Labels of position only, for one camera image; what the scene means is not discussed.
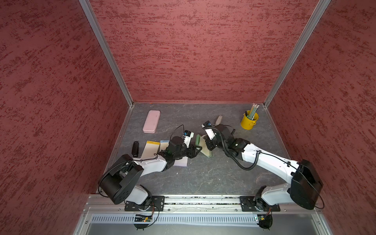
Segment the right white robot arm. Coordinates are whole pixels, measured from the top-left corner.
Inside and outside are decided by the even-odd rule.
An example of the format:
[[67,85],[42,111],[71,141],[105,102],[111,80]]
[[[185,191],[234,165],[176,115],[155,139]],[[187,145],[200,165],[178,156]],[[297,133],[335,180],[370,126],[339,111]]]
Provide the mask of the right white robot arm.
[[271,211],[281,204],[296,204],[307,210],[317,208],[323,183],[310,161],[290,160],[261,149],[248,140],[235,138],[227,125],[206,122],[202,128],[208,136],[206,145],[209,150],[219,148],[241,169],[251,171],[258,166],[284,181],[280,185],[260,187],[251,201],[256,210]]

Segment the green memo pad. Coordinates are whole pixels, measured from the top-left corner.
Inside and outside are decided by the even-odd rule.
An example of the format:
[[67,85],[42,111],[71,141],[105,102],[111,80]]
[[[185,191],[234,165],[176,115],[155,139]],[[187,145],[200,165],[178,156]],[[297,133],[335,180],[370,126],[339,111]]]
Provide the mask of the green memo pad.
[[201,147],[202,149],[200,152],[204,154],[206,157],[210,158],[213,155],[212,155],[212,151],[209,150],[207,147],[207,144],[206,144],[207,137],[208,137],[207,135],[204,135],[204,136],[196,135],[195,145]]

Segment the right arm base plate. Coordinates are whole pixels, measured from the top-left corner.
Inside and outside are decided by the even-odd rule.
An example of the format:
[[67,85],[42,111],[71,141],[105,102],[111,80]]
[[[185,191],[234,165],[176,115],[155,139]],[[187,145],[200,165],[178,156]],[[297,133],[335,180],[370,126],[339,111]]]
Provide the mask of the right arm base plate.
[[278,204],[268,205],[262,199],[254,196],[240,196],[240,206],[243,212],[280,212]]

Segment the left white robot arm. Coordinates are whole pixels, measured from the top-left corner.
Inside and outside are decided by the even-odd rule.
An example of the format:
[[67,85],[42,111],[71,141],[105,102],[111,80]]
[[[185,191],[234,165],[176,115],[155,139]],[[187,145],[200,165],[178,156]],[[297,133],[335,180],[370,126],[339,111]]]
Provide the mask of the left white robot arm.
[[139,179],[151,173],[166,171],[184,157],[195,158],[201,150],[201,146],[186,145],[184,139],[175,136],[166,149],[150,158],[138,159],[124,154],[99,179],[98,190],[105,193],[115,205],[132,202],[145,211],[152,205],[152,194],[138,185]]

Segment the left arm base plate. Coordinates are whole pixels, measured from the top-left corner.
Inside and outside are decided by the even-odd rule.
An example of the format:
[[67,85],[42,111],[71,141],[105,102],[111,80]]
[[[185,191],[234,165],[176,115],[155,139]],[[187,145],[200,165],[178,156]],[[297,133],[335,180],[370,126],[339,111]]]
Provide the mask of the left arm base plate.
[[134,202],[125,202],[124,210],[126,212],[162,212],[164,210],[165,196],[148,196],[146,200],[139,204]]

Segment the purple grid memo pad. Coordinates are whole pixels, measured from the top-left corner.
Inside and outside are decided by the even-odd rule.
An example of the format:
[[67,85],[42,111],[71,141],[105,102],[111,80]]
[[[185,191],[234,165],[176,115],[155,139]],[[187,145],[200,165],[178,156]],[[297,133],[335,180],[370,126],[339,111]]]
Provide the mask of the purple grid memo pad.
[[175,160],[174,162],[174,166],[178,166],[178,167],[187,167],[187,165],[188,165],[188,157],[183,157],[182,159]]

